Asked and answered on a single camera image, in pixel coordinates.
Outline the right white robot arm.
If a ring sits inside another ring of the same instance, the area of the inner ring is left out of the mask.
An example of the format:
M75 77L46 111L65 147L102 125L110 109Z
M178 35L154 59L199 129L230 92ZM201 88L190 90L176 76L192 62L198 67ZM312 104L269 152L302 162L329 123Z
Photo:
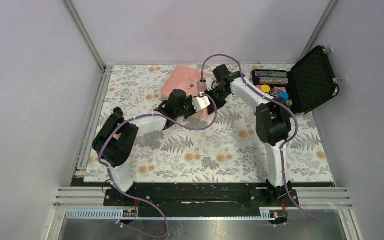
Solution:
M255 132L265 144L268 174L267 180L274 187L267 191L267 201L273 206L281 205L287 194L282 186L288 181L285 174L285 161L281 157L281 146L291 131L290 114L284 108L286 102L264 94L250 84L240 71L230 72L225 64L213 71L215 83L208 83L206 94L221 109L227 103L226 98L234 95L247 103L255 113Z

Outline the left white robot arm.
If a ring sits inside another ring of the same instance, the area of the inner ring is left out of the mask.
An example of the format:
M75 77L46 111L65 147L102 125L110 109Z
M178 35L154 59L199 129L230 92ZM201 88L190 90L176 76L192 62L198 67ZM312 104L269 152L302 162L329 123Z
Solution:
M92 142L98 161L107 170L116 192L116 199L124 206L132 204L135 192L131 189L134 180L129 171L131 152L137 137L167 130L178 118L187 118L196 113L193 97L183 90L175 89L154 111L130 119L124 117L117 107L109 116Z

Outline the pink medicine kit case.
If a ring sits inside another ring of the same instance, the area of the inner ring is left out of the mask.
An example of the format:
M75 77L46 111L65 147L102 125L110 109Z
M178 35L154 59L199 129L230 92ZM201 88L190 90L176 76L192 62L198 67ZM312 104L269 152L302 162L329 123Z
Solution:
M173 90L182 90L186 97L197 97L207 90L207 84L200 82L201 71L185 65L177 66L161 90L164 100L168 100Z

